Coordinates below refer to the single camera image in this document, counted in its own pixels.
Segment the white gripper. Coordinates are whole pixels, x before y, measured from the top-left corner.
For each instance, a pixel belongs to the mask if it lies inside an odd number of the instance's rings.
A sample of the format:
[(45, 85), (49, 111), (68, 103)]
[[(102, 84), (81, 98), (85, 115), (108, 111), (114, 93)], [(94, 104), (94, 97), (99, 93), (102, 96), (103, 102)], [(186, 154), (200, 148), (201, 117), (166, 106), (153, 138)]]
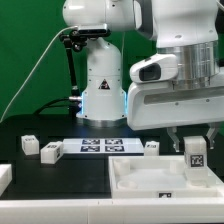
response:
[(133, 130), (166, 128), (173, 148), (180, 151), (175, 126), (210, 123), (208, 148), (214, 148), (219, 124), (224, 121), (224, 78), (195, 90), (174, 91), (170, 82), (132, 83), (128, 91), (127, 123)]

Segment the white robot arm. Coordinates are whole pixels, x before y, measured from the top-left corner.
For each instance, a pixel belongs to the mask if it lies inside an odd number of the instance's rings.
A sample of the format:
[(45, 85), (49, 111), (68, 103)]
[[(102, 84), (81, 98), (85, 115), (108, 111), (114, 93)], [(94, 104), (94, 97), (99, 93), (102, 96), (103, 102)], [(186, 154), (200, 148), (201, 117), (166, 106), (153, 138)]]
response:
[(220, 0), (66, 0), (63, 18), (76, 37), (137, 30), (154, 40), (157, 53), (130, 69), (129, 127), (165, 128), (179, 148), (176, 127), (206, 123), (212, 148), (224, 121), (216, 28), (220, 7)]

